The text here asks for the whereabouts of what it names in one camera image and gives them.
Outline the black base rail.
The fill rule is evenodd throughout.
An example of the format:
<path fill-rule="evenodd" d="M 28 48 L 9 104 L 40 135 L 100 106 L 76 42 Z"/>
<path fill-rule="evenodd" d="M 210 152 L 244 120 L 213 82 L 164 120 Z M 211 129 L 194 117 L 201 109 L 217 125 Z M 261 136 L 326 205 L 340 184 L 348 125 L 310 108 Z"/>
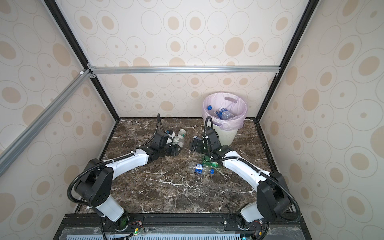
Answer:
<path fill-rule="evenodd" d="M 304 220 L 258 220 L 240 228 L 229 213 L 130 214 L 121 232 L 96 214 L 65 215 L 55 240 L 309 240 Z"/>

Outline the aluminium rail left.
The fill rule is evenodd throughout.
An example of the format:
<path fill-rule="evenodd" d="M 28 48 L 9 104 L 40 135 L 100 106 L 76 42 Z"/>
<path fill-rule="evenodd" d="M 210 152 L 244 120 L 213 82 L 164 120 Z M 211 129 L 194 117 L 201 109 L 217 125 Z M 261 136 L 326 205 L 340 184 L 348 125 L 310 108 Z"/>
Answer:
<path fill-rule="evenodd" d="M 1 175 L 9 169 L 83 82 L 90 78 L 90 75 L 90 70 L 83 70 L 1 154 Z"/>

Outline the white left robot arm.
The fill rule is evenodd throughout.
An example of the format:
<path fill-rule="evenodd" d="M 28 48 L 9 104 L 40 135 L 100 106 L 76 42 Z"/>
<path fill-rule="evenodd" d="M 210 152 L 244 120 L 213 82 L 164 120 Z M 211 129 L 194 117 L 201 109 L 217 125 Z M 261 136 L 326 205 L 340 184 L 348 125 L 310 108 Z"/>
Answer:
<path fill-rule="evenodd" d="M 85 170 L 79 174 L 68 189 L 68 197 L 72 191 L 79 194 L 84 200 L 81 205 L 92 208 L 98 215 L 118 223 L 126 218 L 126 211 L 111 196 L 113 180 L 120 175 L 140 166 L 144 166 L 160 157 L 178 156 L 183 149 L 186 135 L 184 129 L 179 133 L 169 131 L 157 132 L 152 140 L 129 154 L 107 161 L 97 159 L 89 161 Z"/>

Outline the horizontal aluminium rail back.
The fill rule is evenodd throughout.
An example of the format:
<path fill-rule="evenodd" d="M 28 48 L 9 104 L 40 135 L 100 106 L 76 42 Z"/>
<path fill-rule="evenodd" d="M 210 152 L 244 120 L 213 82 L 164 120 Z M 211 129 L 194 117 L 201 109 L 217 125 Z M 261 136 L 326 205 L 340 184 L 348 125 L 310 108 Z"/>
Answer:
<path fill-rule="evenodd" d="M 279 66 L 91 67 L 95 74 L 278 73 Z"/>

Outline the white waste bin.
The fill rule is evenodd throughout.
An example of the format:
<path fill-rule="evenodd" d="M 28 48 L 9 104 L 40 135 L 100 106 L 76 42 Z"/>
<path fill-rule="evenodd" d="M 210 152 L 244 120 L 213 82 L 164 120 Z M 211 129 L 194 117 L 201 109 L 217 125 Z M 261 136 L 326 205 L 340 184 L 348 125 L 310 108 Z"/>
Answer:
<path fill-rule="evenodd" d="M 239 129 L 240 127 L 228 123 L 214 123 L 214 130 L 218 134 L 222 146 L 230 146 Z"/>

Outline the pink bin liner bag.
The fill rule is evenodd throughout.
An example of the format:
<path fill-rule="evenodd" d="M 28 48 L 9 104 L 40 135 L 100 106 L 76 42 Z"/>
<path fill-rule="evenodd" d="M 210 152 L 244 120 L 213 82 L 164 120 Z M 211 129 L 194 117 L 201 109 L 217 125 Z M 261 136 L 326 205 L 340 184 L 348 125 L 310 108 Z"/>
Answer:
<path fill-rule="evenodd" d="M 247 104 L 242 98 L 219 92 L 205 98 L 202 115 L 204 120 L 211 117 L 213 124 L 222 130 L 232 131 L 243 127 L 247 111 Z"/>

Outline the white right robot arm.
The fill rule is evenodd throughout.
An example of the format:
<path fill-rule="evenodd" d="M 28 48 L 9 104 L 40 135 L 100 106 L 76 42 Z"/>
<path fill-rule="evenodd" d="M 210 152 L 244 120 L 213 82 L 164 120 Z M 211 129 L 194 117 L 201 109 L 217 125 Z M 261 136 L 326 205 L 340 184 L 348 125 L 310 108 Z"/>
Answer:
<path fill-rule="evenodd" d="M 243 223 L 262 219 L 274 222 L 282 218 L 282 214 L 292 205 L 293 196 L 280 173 L 262 170 L 242 158 L 231 147 L 222 145 L 218 134 L 211 127 L 202 137 L 193 138 L 190 149 L 206 155 L 209 162 L 233 171 L 256 190 L 257 200 L 237 212 L 238 219 Z"/>

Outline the small crushed bottle blue cap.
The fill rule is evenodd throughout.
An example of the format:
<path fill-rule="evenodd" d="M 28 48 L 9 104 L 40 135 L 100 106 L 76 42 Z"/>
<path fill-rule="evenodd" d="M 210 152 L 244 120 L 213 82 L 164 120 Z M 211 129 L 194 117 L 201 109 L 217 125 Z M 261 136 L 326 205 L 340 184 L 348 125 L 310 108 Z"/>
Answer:
<path fill-rule="evenodd" d="M 190 162 L 188 164 L 188 171 L 197 175 L 213 175 L 215 173 L 215 169 L 210 166 L 203 165 L 196 162 Z"/>

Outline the green bottle yellow cap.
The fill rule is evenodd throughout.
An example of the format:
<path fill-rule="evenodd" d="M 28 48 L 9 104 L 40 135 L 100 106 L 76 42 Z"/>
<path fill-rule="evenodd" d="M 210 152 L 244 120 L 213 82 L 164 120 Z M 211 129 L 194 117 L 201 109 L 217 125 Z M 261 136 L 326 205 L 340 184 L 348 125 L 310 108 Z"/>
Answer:
<path fill-rule="evenodd" d="M 216 162 L 213 162 L 208 156 L 203 157 L 203 165 L 209 166 L 212 168 L 218 168 L 219 164 Z"/>

